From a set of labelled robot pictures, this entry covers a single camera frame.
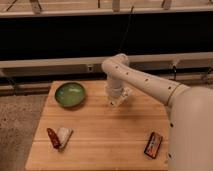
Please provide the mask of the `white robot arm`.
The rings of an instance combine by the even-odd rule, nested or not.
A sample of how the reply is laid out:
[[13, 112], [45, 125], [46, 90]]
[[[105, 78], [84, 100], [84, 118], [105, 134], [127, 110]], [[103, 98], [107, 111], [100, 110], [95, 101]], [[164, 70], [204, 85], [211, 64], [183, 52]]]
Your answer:
[[182, 83], [129, 67], [125, 54], [102, 62], [106, 92], [113, 105], [126, 81], [168, 109], [168, 171], [213, 171], [213, 89]]

